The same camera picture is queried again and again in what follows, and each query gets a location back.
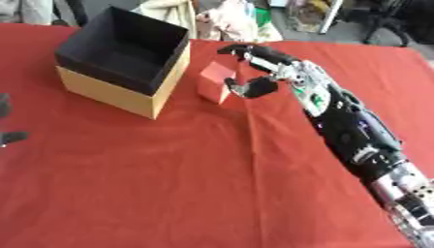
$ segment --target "red tablecloth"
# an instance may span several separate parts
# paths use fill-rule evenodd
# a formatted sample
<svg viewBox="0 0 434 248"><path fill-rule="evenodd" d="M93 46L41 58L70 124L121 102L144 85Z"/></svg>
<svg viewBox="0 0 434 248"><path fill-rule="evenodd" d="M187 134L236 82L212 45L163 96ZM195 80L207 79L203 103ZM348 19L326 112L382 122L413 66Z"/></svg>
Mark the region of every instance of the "red tablecloth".
<svg viewBox="0 0 434 248"><path fill-rule="evenodd" d="M15 109L0 127L31 133L0 149L0 247L409 247L286 88L222 106L197 95L222 44L193 41L190 68L152 121L63 88L53 52L73 31L0 25L0 92ZM324 66L434 175L434 74L418 54L272 46Z"/></svg>

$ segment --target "cardboard box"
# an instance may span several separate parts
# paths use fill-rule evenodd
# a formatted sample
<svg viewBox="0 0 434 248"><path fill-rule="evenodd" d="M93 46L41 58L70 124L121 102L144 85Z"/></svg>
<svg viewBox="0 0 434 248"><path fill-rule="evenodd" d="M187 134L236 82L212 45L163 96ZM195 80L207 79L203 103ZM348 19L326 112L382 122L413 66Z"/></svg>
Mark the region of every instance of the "cardboard box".
<svg viewBox="0 0 434 248"><path fill-rule="evenodd" d="M69 91L155 119L190 63L188 30L110 7L56 50Z"/></svg>
<svg viewBox="0 0 434 248"><path fill-rule="evenodd" d="M201 72L198 93L213 103L222 104L231 93L225 84L225 78L235 78L235 71L212 62Z"/></svg>

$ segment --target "pink block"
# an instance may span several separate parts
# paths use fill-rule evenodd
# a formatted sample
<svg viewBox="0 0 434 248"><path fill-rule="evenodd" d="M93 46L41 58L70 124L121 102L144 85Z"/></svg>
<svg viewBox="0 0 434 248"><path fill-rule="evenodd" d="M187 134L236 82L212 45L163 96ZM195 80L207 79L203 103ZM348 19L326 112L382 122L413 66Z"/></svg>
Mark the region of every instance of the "pink block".
<svg viewBox="0 0 434 248"><path fill-rule="evenodd" d="M217 62L212 62L201 72L198 93L207 100L222 104L231 91L224 83L225 78L234 78L235 72Z"/></svg>

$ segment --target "green object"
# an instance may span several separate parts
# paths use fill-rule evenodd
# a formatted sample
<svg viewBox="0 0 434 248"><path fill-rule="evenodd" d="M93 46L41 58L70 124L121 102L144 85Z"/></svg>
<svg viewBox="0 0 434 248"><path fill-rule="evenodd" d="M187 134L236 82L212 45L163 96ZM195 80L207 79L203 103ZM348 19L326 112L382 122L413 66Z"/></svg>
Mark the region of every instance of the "green object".
<svg viewBox="0 0 434 248"><path fill-rule="evenodd" d="M255 13L256 13L256 23L258 23L259 27L262 27L267 23L271 22L270 10L255 8Z"/></svg>

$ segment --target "floor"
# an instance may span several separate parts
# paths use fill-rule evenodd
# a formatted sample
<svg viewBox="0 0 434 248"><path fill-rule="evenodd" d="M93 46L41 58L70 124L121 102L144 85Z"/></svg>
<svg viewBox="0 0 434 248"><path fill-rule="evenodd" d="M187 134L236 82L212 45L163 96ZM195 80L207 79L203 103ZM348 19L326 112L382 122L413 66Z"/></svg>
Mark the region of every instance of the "floor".
<svg viewBox="0 0 434 248"><path fill-rule="evenodd" d="M215 6L221 0L202 0L201 8L207 9ZM131 10L143 0L83 0L85 9L90 17L95 16L109 5ZM285 40L295 41L315 41L315 42L334 42L334 43L356 43L365 34L365 28L358 23L340 22L332 26L324 34L301 33L293 30L287 22L285 10L283 8L272 8L272 21L281 32ZM379 30L373 38L373 44L378 46L397 46L399 40L387 30ZM434 46L420 45L412 42L411 48L419 51L426 59L434 60Z"/></svg>

